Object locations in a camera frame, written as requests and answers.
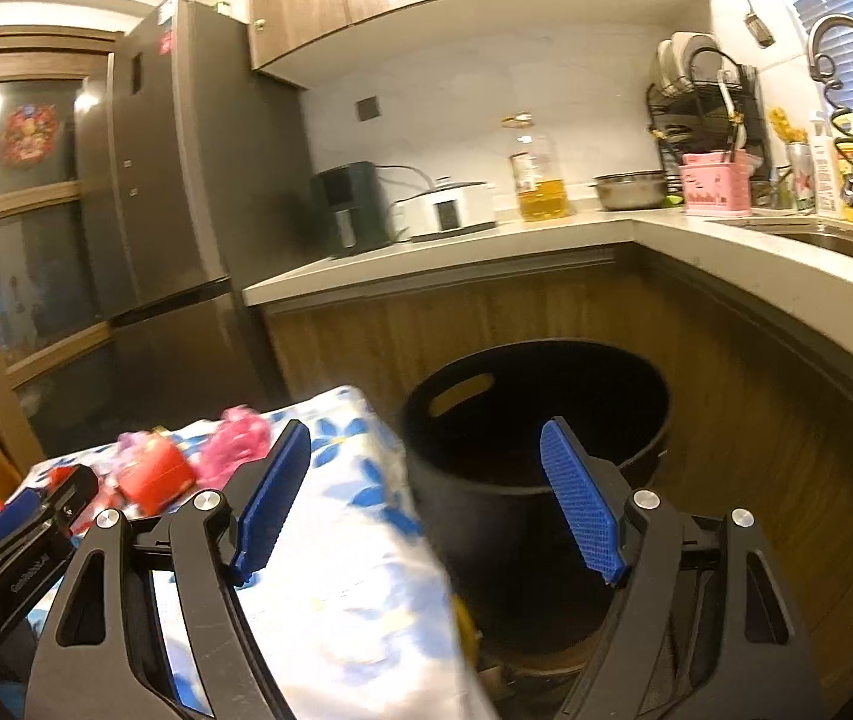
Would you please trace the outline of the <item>black trash bin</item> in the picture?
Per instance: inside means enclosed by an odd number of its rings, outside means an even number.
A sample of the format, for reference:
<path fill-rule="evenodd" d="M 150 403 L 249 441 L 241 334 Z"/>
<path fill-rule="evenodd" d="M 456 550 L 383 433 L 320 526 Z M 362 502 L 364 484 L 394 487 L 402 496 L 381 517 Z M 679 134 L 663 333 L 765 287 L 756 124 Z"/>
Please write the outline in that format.
<path fill-rule="evenodd" d="M 579 660 L 612 598 L 543 471 L 555 416 L 639 488 L 666 447 L 671 392 L 652 362 L 610 344 L 532 340 L 441 367 L 400 413 L 415 509 L 452 589 L 491 652 L 537 670 Z"/>

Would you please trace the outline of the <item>pink plastic bag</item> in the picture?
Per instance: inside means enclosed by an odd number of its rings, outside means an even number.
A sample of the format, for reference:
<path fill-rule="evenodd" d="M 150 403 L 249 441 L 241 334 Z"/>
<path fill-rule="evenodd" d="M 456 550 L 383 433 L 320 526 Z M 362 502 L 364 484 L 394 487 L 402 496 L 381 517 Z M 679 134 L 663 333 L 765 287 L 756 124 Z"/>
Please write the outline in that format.
<path fill-rule="evenodd" d="M 221 489 L 232 473 L 249 461 L 262 460 L 271 447 L 270 421 L 247 406 L 223 411 L 193 463 L 202 488 Z"/>

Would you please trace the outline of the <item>red paper cup right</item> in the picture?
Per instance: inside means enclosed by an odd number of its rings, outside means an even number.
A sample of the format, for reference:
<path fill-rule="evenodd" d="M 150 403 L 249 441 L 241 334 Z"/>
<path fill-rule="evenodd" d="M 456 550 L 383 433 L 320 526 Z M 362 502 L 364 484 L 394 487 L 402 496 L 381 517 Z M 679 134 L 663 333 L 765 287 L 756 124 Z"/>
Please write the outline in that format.
<path fill-rule="evenodd" d="M 195 483 L 197 476 L 181 449 L 161 433 L 136 445 L 117 473 L 118 491 L 148 517 L 161 514 Z"/>

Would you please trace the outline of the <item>blue floral tablecloth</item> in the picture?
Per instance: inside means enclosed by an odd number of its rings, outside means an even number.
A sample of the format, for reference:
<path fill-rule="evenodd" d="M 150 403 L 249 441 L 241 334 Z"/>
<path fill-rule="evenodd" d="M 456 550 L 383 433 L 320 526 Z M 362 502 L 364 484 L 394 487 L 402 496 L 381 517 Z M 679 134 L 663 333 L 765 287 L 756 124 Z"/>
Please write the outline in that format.
<path fill-rule="evenodd" d="M 237 600 L 294 715 L 495 717 L 397 434 L 351 385 L 265 419 L 275 433 L 293 419 L 309 429 L 309 470 L 267 567 Z"/>

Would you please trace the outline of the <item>wooden lower cabinet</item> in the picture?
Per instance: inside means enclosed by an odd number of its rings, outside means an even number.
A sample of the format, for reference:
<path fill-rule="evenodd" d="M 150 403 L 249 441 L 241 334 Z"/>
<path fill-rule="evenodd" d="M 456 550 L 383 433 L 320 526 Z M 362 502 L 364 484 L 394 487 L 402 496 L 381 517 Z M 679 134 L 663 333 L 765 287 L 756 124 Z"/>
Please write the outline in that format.
<path fill-rule="evenodd" d="M 853 356 L 825 335 L 638 244 L 287 299 L 265 325 L 293 397 L 348 383 L 397 429 L 429 541 L 501 658 L 576 667 L 609 608 L 538 460 L 561 416 L 678 509 L 757 515 L 825 709 L 853 718 Z"/>

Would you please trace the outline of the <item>cooking oil bottle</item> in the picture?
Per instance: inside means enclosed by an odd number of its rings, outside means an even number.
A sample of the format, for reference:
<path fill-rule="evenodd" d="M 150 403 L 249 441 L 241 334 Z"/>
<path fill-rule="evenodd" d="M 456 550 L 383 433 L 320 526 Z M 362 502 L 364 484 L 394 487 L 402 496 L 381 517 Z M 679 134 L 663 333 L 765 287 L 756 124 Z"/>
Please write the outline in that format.
<path fill-rule="evenodd" d="M 552 137 L 534 122 L 531 112 L 508 115 L 501 126 L 509 138 L 508 161 L 522 219 L 545 221 L 568 215 L 570 200 Z"/>

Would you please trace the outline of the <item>black air fryer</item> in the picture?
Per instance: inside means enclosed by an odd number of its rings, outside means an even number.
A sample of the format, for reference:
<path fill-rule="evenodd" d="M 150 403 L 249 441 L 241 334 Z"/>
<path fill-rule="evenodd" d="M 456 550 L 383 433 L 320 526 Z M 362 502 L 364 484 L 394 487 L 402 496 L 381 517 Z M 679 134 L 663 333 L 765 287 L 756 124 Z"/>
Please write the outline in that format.
<path fill-rule="evenodd" d="M 332 257 L 366 254 L 394 242 L 384 188 L 373 163 L 355 161 L 317 172 L 310 190 L 321 210 Z"/>

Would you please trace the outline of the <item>steel bowl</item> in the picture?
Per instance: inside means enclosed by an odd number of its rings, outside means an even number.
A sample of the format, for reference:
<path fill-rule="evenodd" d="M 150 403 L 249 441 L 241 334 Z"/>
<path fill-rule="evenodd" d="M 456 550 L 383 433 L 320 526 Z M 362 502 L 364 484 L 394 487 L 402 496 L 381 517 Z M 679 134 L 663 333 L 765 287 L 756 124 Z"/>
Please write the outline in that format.
<path fill-rule="evenodd" d="M 664 171 L 607 174 L 595 177 L 594 188 L 605 210 L 651 210 L 666 200 L 667 176 Z"/>

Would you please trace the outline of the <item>white rice cooker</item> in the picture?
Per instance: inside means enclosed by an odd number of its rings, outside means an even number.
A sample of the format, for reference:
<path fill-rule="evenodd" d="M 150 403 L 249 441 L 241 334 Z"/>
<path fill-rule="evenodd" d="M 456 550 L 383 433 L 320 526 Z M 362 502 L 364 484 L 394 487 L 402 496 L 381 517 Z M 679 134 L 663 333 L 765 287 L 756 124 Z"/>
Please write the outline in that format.
<path fill-rule="evenodd" d="M 389 220 L 401 241 L 428 242 L 496 226 L 493 195 L 486 182 L 440 182 L 408 199 L 397 200 Z"/>

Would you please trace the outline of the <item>pink utensil basket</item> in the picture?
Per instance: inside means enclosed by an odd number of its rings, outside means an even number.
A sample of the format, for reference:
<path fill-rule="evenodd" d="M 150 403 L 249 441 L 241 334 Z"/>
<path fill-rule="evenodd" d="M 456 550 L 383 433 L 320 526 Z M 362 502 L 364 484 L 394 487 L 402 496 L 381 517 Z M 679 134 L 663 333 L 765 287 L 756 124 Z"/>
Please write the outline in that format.
<path fill-rule="evenodd" d="M 685 154 L 680 182 L 687 213 L 710 218 L 749 216 L 752 172 L 750 154 L 743 149 Z"/>

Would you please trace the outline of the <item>dark steel refrigerator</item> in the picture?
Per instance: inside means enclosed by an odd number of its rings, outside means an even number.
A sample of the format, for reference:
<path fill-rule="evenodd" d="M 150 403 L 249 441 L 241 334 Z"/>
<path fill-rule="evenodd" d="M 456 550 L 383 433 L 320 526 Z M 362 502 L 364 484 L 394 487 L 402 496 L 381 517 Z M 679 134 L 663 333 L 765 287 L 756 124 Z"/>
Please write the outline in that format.
<path fill-rule="evenodd" d="M 89 91 L 76 169 L 110 330 L 86 382 L 97 437 L 285 405 L 244 291 L 322 254 L 298 88 L 252 70 L 241 21 L 163 0 Z"/>

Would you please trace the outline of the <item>black dish rack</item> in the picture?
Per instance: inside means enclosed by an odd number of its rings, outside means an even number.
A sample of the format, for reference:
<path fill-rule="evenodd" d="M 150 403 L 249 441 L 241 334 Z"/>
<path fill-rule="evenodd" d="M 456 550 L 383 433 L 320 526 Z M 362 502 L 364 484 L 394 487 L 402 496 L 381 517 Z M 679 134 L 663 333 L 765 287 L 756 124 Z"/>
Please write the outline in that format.
<path fill-rule="evenodd" d="M 698 47 L 677 82 L 646 89 L 648 132 L 672 188 L 680 188 L 683 156 L 731 149 L 731 113 L 739 115 L 737 137 L 752 160 L 752 182 L 770 177 L 771 151 L 763 124 L 758 71 L 717 47 Z"/>

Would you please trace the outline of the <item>white milk carton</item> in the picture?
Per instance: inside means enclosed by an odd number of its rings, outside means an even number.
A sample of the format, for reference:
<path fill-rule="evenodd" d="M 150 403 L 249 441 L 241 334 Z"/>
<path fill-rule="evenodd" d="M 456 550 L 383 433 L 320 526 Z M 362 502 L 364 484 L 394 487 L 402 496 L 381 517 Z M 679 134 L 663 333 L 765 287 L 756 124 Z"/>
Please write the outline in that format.
<path fill-rule="evenodd" d="M 810 114 L 807 136 L 813 161 L 817 215 L 839 220 L 843 216 L 842 183 L 830 122 L 822 112 Z"/>

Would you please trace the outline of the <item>wooden glass door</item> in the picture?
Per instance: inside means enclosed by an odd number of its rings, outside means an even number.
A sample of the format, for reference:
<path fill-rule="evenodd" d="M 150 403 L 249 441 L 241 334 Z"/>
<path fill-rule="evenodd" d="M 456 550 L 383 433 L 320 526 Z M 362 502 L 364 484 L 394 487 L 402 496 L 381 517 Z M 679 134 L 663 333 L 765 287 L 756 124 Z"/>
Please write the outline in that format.
<path fill-rule="evenodd" d="M 83 231 L 78 124 L 115 41 L 0 28 L 0 440 L 19 468 L 62 452 L 101 406 L 81 392 L 112 333 Z"/>

